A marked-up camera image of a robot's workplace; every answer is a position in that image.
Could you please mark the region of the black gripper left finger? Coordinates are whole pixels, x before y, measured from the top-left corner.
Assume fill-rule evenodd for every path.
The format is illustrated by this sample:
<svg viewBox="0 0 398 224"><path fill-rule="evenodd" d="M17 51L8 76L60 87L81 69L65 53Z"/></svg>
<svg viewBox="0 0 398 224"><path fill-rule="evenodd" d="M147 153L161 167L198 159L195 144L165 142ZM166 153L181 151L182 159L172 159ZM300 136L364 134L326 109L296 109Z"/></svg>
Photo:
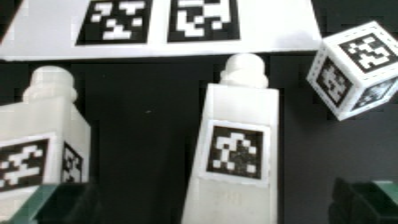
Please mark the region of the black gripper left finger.
<svg viewBox="0 0 398 224"><path fill-rule="evenodd" d="M7 224L101 224L97 186L90 183L40 185Z"/></svg>

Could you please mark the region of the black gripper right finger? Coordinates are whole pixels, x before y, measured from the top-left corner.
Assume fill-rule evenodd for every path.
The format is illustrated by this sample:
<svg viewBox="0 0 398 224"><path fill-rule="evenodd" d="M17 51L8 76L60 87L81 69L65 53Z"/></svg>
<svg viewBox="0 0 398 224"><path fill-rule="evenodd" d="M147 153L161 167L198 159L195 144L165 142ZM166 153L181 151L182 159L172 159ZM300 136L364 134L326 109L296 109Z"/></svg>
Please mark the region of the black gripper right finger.
<svg viewBox="0 0 398 224"><path fill-rule="evenodd" d="M398 183L335 179L328 224L398 224Z"/></svg>

